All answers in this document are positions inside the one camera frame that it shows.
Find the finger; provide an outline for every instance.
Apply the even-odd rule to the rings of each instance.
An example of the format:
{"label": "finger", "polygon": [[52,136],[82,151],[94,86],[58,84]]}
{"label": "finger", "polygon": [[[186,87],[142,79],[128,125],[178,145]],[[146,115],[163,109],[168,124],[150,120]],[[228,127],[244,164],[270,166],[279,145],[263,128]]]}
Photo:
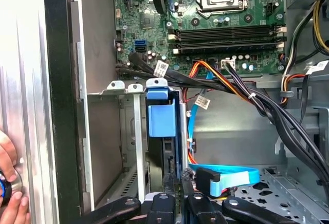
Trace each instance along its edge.
{"label": "finger", "polygon": [[21,192],[15,192],[14,195],[11,196],[8,206],[6,207],[0,219],[0,224],[14,224],[21,199]]}
{"label": "finger", "polygon": [[8,136],[1,131],[0,131],[0,145],[8,153],[8,155],[12,161],[12,164],[15,166],[17,163],[17,152],[15,149],[15,146],[11,142],[11,140],[8,138]]}
{"label": "finger", "polygon": [[24,224],[26,220],[28,206],[29,199],[27,197],[23,197],[14,224]]}
{"label": "finger", "polygon": [[0,170],[9,182],[16,180],[17,176],[8,153],[0,146]]}
{"label": "finger", "polygon": [[25,219],[24,224],[31,224],[31,214],[30,213],[26,214],[26,219]]}

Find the blue sata port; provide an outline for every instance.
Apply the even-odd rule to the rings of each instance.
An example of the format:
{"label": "blue sata port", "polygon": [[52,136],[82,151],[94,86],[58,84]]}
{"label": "blue sata port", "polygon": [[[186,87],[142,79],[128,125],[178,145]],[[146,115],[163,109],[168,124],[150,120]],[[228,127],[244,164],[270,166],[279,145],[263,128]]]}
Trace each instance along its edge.
{"label": "blue sata port", "polygon": [[147,41],[146,40],[135,40],[135,51],[136,52],[145,52],[147,50]]}
{"label": "blue sata port", "polygon": [[135,40],[135,47],[146,47],[147,46],[147,42],[146,40]]}

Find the cable label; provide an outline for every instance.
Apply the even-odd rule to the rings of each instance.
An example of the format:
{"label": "cable label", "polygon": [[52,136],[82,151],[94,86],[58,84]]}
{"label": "cable label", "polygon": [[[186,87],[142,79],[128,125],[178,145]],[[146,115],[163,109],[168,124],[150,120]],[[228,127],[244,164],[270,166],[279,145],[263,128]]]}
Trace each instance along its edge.
{"label": "cable label", "polygon": [[315,66],[312,66],[306,73],[306,75],[311,75],[313,72],[316,71],[323,71],[325,69],[325,67],[327,66],[329,60],[326,61],[320,61],[318,64],[316,64]]}
{"label": "cable label", "polygon": [[167,64],[163,61],[158,61],[158,63],[156,63],[156,67],[154,69],[153,75],[158,78],[163,78],[166,75],[168,67],[169,67],[169,64]]}
{"label": "cable label", "polygon": [[209,103],[210,103],[209,99],[207,99],[207,98],[205,98],[201,95],[198,95],[194,104],[198,105],[199,107],[202,107],[205,110],[207,110],[208,106],[209,106]]}

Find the green circuit board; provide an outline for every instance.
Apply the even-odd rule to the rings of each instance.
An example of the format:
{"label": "green circuit board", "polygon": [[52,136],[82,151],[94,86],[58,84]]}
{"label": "green circuit board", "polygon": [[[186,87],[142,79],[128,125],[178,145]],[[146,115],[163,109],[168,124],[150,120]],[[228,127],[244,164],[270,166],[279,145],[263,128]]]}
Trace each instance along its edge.
{"label": "green circuit board", "polygon": [[[178,2],[178,10],[172,12],[174,2]],[[158,14],[152,0],[131,0],[131,5],[127,6],[125,0],[115,0],[116,6],[116,30],[118,37],[122,40],[122,51],[117,54],[118,62],[126,64],[128,56],[134,51],[135,40],[147,40],[148,48],[156,53],[156,57],[149,59],[148,64],[155,67],[157,60],[162,56],[166,57],[169,68],[188,74],[195,60],[207,60],[215,58],[218,62],[225,58],[240,56],[236,60],[236,70],[239,74],[263,74],[279,73],[278,70],[279,50],[250,51],[234,53],[215,53],[215,54],[193,54],[193,55],[175,55],[169,48],[167,22],[172,23],[172,29],[197,30],[220,27],[239,27],[252,25],[284,25],[284,6],[283,0],[248,0],[248,8],[242,12],[233,12],[226,14],[212,15],[208,19],[196,13],[199,5],[195,0],[168,0],[167,14]],[[278,6],[272,15],[266,15],[266,5],[276,3]],[[216,23],[216,20],[229,17],[229,22]],[[192,24],[192,20],[197,18],[199,24]]]}

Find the ram slot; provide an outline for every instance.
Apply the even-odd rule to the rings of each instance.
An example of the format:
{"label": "ram slot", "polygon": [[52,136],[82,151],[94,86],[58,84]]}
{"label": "ram slot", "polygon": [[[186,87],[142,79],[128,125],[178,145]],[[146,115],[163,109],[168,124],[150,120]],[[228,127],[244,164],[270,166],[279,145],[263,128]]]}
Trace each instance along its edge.
{"label": "ram slot", "polygon": [[173,33],[180,42],[223,40],[223,39],[243,39],[262,38],[275,36],[274,26],[245,26],[231,28],[216,28],[202,30],[176,30]]}
{"label": "ram slot", "polygon": [[174,54],[187,53],[217,53],[230,51],[259,51],[271,50],[284,41],[284,38],[276,39],[258,39],[258,40],[244,40],[244,41],[230,41],[230,42],[211,42],[211,43],[190,43],[190,44],[176,44],[171,46]]}

